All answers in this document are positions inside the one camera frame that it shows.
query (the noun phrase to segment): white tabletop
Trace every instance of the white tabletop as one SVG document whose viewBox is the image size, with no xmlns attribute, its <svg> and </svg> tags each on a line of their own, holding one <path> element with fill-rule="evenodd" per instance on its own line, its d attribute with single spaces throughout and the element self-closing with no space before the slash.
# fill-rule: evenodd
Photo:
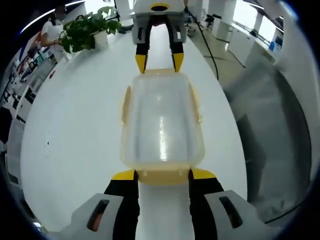
<svg viewBox="0 0 320 240">
<path fill-rule="evenodd" d="M 126 89 L 139 74 L 135 53 L 130 33 L 110 35 L 105 50 L 83 51 L 68 62 L 62 60 L 35 98 L 22 141 L 21 178 L 27 203 L 49 231 L 69 224 L 75 209 L 103 193 L 112 176 L 127 169 L 120 160 L 121 111 Z M 181 72 L 194 86 L 202 114 L 205 157 L 198 167 L 213 172 L 225 190 L 247 199 L 245 158 L 229 103 L 189 39 L 184 53 Z M 173 67 L 168 32 L 158 26 L 151 33 L 147 69 L 168 67 Z M 168 188 L 140 184 L 139 204 L 137 239 L 154 236 L 152 216 L 158 223 L 178 226 L 175 232 L 164 231 L 170 239 L 194 239 L 187 184 Z"/>
</svg>

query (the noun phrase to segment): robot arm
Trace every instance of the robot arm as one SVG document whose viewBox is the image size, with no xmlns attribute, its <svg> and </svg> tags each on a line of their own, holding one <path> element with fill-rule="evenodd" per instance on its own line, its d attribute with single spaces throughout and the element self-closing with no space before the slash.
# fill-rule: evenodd
<svg viewBox="0 0 320 240">
<path fill-rule="evenodd" d="M 211 172 L 192 167 L 188 183 L 196 239 L 269 240 L 279 232 L 279 228 L 264 224 L 250 203 L 233 191 L 224 191 Z M 94 195 L 74 211 L 70 225 L 60 232 L 49 233 L 48 237 L 134 240 L 140 214 L 138 195 L 137 172 L 120 172 L 112 178 L 104 194 Z"/>
<path fill-rule="evenodd" d="M 168 29 L 173 66 L 176 72 L 180 71 L 184 59 L 183 43 L 187 39 L 185 3 L 188 3 L 188 0 L 162 0 L 161 2 L 137 0 L 135 2 L 132 36 L 136 44 L 135 59 L 140 73 L 144 74 L 146 70 L 151 29 L 159 24 L 165 24 Z"/>
</svg>

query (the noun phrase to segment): potted plant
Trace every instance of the potted plant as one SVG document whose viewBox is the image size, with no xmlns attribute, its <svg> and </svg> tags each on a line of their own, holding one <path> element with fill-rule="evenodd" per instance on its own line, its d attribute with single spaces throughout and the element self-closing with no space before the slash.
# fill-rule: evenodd
<svg viewBox="0 0 320 240">
<path fill-rule="evenodd" d="M 115 34 L 121 23 L 104 18 L 113 7 L 100 8 L 96 14 L 92 12 L 81 20 L 68 22 L 63 26 L 61 43 L 67 53 L 76 53 L 83 49 L 95 49 L 108 43 L 107 35 Z"/>
</svg>

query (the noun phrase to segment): chair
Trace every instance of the chair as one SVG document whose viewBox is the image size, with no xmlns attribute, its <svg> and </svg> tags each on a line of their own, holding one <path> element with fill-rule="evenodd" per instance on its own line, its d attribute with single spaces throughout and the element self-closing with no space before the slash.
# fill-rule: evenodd
<svg viewBox="0 0 320 240">
<path fill-rule="evenodd" d="M 244 151 L 247 200 L 267 222 L 298 205 L 308 190 L 311 141 L 305 114 L 287 80 L 265 58 L 224 92 Z"/>
</svg>

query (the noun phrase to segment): window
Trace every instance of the window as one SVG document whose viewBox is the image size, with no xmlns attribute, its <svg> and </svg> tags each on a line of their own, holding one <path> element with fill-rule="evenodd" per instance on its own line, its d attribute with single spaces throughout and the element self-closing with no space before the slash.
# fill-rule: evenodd
<svg viewBox="0 0 320 240">
<path fill-rule="evenodd" d="M 128 0 L 128 1 L 129 1 L 129 8 L 130 8 L 130 10 L 134 9 L 135 0 Z"/>
<path fill-rule="evenodd" d="M 276 32 L 276 26 L 267 17 L 263 16 L 259 35 L 271 42 Z"/>
<path fill-rule="evenodd" d="M 252 30 L 254 29 L 258 11 L 242 0 L 237 0 L 233 14 L 233 21 Z"/>
<path fill-rule="evenodd" d="M 84 2 L 86 13 L 93 12 L 94 14 L 97 13 L 97 11 L 106 6 L 113 7 L 115 6 L 115 0 L 88 0 Z"/>
</svg>

